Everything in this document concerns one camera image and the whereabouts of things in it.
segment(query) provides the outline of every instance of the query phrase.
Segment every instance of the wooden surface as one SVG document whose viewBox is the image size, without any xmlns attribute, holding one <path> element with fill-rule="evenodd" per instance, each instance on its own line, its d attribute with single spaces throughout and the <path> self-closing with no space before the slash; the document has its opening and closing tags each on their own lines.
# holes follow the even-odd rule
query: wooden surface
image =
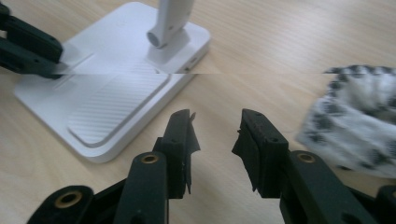
<svg viewBox="0 0 396 224">
<path fill-rule="evenodd" d="M 4 0 L 13 14 L 65 41 L 126 0 Z M 156 7 L 157 1 L 143 1 Z M 290 141 L 325 92 L 332 66 L 396 67 L 394 1 L 196 0 L 191 20 L 212 34 L 198 75 L 113 161 L 77 156 L 13 95 L 20 75 L 0 68 L 0 223 L 24 223 L 53 191 L 86 185 L 98 192 L 125 178 L 136 155 L 151 151 L 170 115 L 196 112 L 202 151 L 192 155 L 192 195 L 170 203 L 170 223 L 283 223 L 279 200 L 251 191 L 231 153 L 242 108 L 262 112 Z M 382 179 L 335 170 L 375 195 Z"/>
</svg>

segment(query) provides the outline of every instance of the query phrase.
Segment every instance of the crumpled cloth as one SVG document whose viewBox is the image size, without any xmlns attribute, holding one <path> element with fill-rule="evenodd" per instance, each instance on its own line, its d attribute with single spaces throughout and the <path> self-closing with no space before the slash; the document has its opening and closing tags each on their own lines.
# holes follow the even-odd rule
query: crumpled cloth
<svg viewBox="0 0 396 224">
<path fill-rule="evenodd" d="M 297 141 L 332 165 L 396 178 L 396 69 L 352 65 L 308 112 Z"/>
</svg>

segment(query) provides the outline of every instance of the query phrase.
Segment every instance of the white desk lamp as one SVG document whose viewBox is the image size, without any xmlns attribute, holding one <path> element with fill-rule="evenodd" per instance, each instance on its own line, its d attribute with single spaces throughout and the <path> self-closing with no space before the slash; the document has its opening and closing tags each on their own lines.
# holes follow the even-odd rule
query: white desk lamp
<svg viewBox="0 0 396 224">
<path fill-rule="evenodd" d="M 60 79 L 23 76 L 16 96 L 79 155 L 114 159 L 193 75 L 209 32 L 193 0 L 128 3 L 64 43 Z"/>
</svg>

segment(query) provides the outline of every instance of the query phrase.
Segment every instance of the black plastic part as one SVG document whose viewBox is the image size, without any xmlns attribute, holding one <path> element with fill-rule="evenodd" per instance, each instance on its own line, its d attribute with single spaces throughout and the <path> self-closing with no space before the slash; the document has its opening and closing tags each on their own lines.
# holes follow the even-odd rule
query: black plastic part
<svg viewBox="0 0 396 224">
<path fill-rule="evenodd" d="M 307 223 L 308 217 L 288 179 L 284 181 L 279 207 L 285 224 Z"/>
<path fill-rule="evenodd" d="M 7 36 L 0 37 L 0 66 L 19 74 L 61 77 L 52 74 L 63 53 L 57 39 L 10 16 L 9 8 L 1 3 L 0 30 L 6 31 Z"/>
<path fill-rule="evenodd" d="M 384 224 L 396 223 L 396 186 L 384 186 L 375 198 L 375 216 Z"/>
<path fill-rule="evenodd" d="M 293 151 L 285 170 L 304 208 L 307 223 L 376 223 L 317 155 Z"/>
<path fill-rule="evenodd" d="M 233 147 L 247 169 L 253 190 L 263 198 L 279 198 L 280 165 L 289 153 L 289 142 L 262 113 L 243 109 L 239 137 Z"/>
<path fill-rule="evenodd" d="M 125 181 L 126 179 L 123 179 L 119 183 L 95 194 L 95 203 L 93 205 L 95 216 L 90 223 L 113 223 Z"/>
<path fill-rule="evenodd" d="M 166 157 L 161 152 L 134 158 L 114 223 L 168 223 Z"/>
<path fill-rule="evenodd" d="M 70 186 L 52 193 L 35 211 L 28 224 L 90 223 L 93 192 L 85 186 Z"/>
<path fill-rule="evenodd" d="M 8 18 L 5 27 L 8 41 L 32 51 L 50 62 L 59 62 L 63 48 L 53 36 L 13 16 Z"/>
<path fill-rule="evenodd" d="M 180 110 L 169 119 L 163 138 L 159 138 L 154 151 L 161 151 L 168 160 L 169 199 L 182 199 L 186 185 L 191 192 L 191 154 L 200 149 L 190 110 Z"/>
<path fill-rule="evenodd" d="M 355 196 L 361 206 L 363 206 L 364 209 L 372 215 L 372 217 L 375 217 L 375 198 L 356 189 L 349 187 L 346 188 L 353 194 L 353 196 Z"/>
<path fill-rule="evenodd" d="M 19 74 L 48 76 L 55 63 L 0 38 L 0 65 Z"/>
</svg>

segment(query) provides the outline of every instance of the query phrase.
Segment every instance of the white plastic base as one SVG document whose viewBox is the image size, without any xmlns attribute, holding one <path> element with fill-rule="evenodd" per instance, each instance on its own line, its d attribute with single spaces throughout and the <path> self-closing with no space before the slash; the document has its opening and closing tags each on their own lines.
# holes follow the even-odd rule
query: white plastic base
<svg viewBox="0 0 396 224">
<path fill-rule="evenodd" d="M 181 32 L 188 41 L 163 48 L 156 61 L 146 38 L 156 13 L 140 3 L 116 9 L 64 43 L 57 72 L 66 76 L 24 76 L 16 96 L 81 156 L 114 159 L 193 78 L 179 73 L 208 50 L 208 31 L 188 23 Z"/>
</svg>

